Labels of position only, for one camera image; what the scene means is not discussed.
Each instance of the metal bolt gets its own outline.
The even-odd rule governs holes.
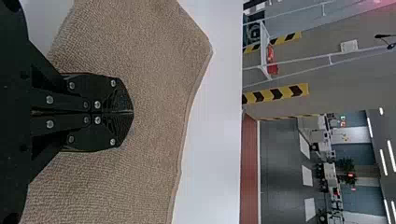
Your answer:
[[[90,118],[85,117],[85,118],[84,118],[84,123],[89,123],[89,122],[90,122]]]
[[[100,108],[100,106],[101,106],[101,104],[100,104],[100,102],[99,101],[95,101],[95,108],[96,109],[99,109]]]
[[[100,124],[102,120],[100,119],[100,117],[96,117],[95,118],[95,124]]]
[[[52,105],[53,104],[53,97],[52,96],[47,96],[46,100],[47,100],[47,104],[48,105]]]
[[[75,87],[76,87],[76,84],[74,82],[69,82],[70,90],[73,90]]]
[[[47,120],[47,128],[51,129],[51,128],[53,128],[53,126],[54,126],[53,121],[52,120]]]
[[[67,141],[69,141],[69,143],[74,143],[74,140],[75,140],[74,136],[70,135]]]

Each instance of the gray floor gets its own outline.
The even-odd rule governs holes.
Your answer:
[[[262,224],[317,223],[314,217],[305,221],[304,199],[315,198],[315,207],[325,207],[324,194],[314,186],[303,185],[302,165],[312,170],[318,159],[309,160],[300,151],[296,119],[262,121],[261,123],[261,192]]]

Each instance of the ceiling light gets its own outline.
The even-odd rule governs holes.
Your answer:
[[[395,157],[393,156],[393,148],[392,148],[392,144],[390,143],[390,141],[387,141],[388,143],[388,150],[389,150],[389,155],[390,155],[390,161],[392,162],[392,166],[393,166],[393,172],[396,172],[396,162],[395,162]]]
[[[396,220],[396,208],[395,208],[395,203],[392,201],[390,204],[392,205],[393,217],[394,217],[395,220]]]
[[[371,122],[370,122],[370,118],[367,118],[367,123],[369,125],[369,132],[370,132],[370,137],[373,138],[373,130],[371,129]]]
[[[391,222],[390,222],[390,215],[389,215],[389,208],[388,208],[388,202],[387,202],[386,199],[384,199],[384,204],[385,204],[385,211],[387,212],[388,224],[391,224]]]
[[[381,155],[382,166],[384,167],[384,174],[388,175],[388,168],[385,164],[384,151],[382,149],[379,149],[379,154]]]

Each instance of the carpet piece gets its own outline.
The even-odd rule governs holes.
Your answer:
[[[121,148],[61,153],[21,223],[171,223],[191,105],[212,55],[174,0],[76,0],[51,47],[60,72],[120,77],[135,120]]]

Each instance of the hazard stripe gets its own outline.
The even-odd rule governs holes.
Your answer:
[[[253,105],[262,102],[306,96],[308,94],[308,83],[300,83],[270,90],[245,92],[242,94],[242,105]]]
[[[287,116],[287,117],[278,117],[278,118],[260,119],[260,120],[274,121],[274,120],[282,120],[282,119],[299,119],[299,118],[318,117],[318,116],[323,116],[323,115],[324,114],[308,114],[308,115]]]
[[[248,45],[242,49],[242,53],[247,54],[260,49],[260,44]]]
[[[280,37],[277,37],[275,39],[270,40],[270,44],[271,45],[281,45],[284,44],[286,42],[290,42],[296,39],[300,39],[302,38],[302,33],[301,32],[296,32],[296,33],[292,33],[289,35],[282,35]]]

